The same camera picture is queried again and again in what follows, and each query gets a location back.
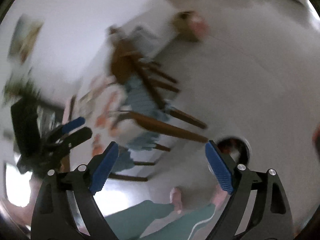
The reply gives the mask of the green potted plant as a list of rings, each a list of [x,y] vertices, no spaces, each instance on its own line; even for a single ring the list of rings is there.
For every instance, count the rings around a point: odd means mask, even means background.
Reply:
[[[3,87],[3,105],[8,105],[16,100],[28,97],[39,98],[40,90],[35,85],[34,81],[29,79],[27,81],[12,81],[8,80]]]

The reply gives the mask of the cardboard box with red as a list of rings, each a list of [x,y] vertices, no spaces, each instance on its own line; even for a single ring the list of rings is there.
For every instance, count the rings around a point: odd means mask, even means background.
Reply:
[[[205,19],[193,10],[178,12],[172,19],[172,25],[179,37],[191,42],[199,42],[209,31]]]

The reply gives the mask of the bright window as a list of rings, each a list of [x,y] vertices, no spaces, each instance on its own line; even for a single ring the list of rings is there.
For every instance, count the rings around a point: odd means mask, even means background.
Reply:
[[[31,172],[20,174],[18,168],[11,163],[5,163],[5,196],[11,204],[26,207],[30,201]]]

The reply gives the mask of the wall picture with flowers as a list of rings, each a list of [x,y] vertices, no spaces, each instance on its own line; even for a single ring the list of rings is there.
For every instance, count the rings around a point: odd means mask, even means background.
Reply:
[[[37,37],[43,27],[44,22],[30,18],[28,15],[21,15],[18,19],[11,44],[8,58],[24,64],[32,53]]]

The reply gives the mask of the grey round trash bin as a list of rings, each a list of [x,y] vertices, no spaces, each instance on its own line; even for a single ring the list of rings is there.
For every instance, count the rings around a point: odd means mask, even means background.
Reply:
[[[230,155],[237,164],[245,166],[249,164],[251,149],[246,140],[239,137],[226,137],[219,140],[216,145],[221,153]]]

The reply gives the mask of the floral white tablecloth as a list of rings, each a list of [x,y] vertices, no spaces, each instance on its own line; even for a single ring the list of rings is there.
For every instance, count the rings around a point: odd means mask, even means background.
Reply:
[[[96,154],[101,154],[112,141],[108,126],[110,114],[120,108],[125,99],[123,87],[114,76],[98,75],[93,77],[86,89],[77,99],[75,116],[85,118],[85,125],[92,130],[92,137],[76,147],[72,158],[88,163]]]

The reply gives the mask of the teal knitted chair cushion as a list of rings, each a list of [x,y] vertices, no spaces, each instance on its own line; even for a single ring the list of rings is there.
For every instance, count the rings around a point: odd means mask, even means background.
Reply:
[[[169,120],[168,115],[161,111],[152,100],[151,95],[138,76],[131,76],[129,80],[126,81],[124,89],[126,92],[124,104],[130,106],[132,111],[162,122]]]

